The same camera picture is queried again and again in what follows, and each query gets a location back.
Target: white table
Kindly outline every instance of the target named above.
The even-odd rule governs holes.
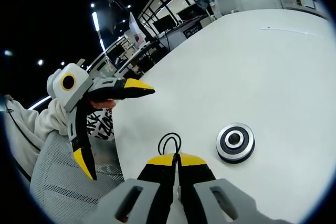
[[[137,178],[168,132],[217,178],[251,195],[260,212],[300,222],[336,167],[336,46],[329,23],[307,13],[252,10],[224,16],[174,49],[142,81],[156,93],[120,102],[114,132],[125,179]],[[256,138],[237,165],[217,155],[232,122]],[[173,145],[167,146],[173,152]],[[186,223],[175,201],[168,223]]]

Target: sign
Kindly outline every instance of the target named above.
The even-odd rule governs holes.
[[[195,25],[189,27],[186,31],[184,31],[185,37],[188,39],[191,36],[193,36],[195,33],[197,33],[199,30],[202,29],[202,25],[200,22],[196,22]]]

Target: shelf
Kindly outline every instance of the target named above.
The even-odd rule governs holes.
[[[310,7],[305,7],[305,6],[300,6],[300,5],[294,5],[294,4],[285,4],[283,6],[285,9],[289,9],[289,10],[299,10],[301,12],[305,12],[305,13],[310,13],[310,14],[314,14],[317,15],[321,18],[325,18],[327,19],[324,15],[322,15],[320,12],[318,12],[315,9],[312,9]]]

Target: black ring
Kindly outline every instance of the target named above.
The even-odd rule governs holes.
[[[244,162],[246,159],[248,159],[248,158],[252,155],[252,153],[253,153],[253,151],[254,151],[254,147],[255,147],[255,145],[256,145],[256,141],[253,141],[253,145],[252,145],[252,149],[251,149],[251,151],[250,151],[245,157],[243,157],[242,159],[231,160],[231,159],[226,159],[226,158],[222,157],[220,154],[218,154],[218,155],[219,155],[219,157],[220,157],[223,161],[225,161],[225,162],[227,162],[227,163],[229,163],[229,164],[239,164],[239,163],[241,163],[241,162]]]
[[[229,148],[226,144],[225,144],[225,137],[228,133],[230,133],[231,131],[240,131],[243,136],[244,136],[244,141],[243,141],[243,144],[236,148],[236,149],[232,149],[232,148]],[[228,154],[231,154],[231,155],[234,155],[234,154],[238,154],[238,153],[241,153],[243,150],[246,149],[247,145],[248,145],[248,142],[249,142],[249,136],[248,136],[248,133],[247,131],[245,131],[245,129],[243,129],[242,127],[232,127],[232,128],[229,128],[227,129],[222,137],[220,138],[221,139],[221,148],[223,149],[224,152],[228,153]]]
[[[62,84],[65,89],[69,90],[75,85],[75,79],[72,76],[65,76]]]

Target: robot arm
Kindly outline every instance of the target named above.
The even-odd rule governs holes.
[[[135,79],[94,78],[76,64],[67,65],[53,76],[48,92],[58,98],[68,113],[68,135],[76,162],[90,179],[97,180],[95,162],[86,132],[87,115],[95,111],[90,104],[107,99],[123,100],[153,94],[155,90]]]
[[[176,163],[188,223],[228,224],[224,211],[233,224],[289,224],[260,213],[253,198],[226,179],[216,179],[203,159],[185,153],[149,160],[138,179],[127,179],[104,196],[83,223],[166,223],[173,201]]]

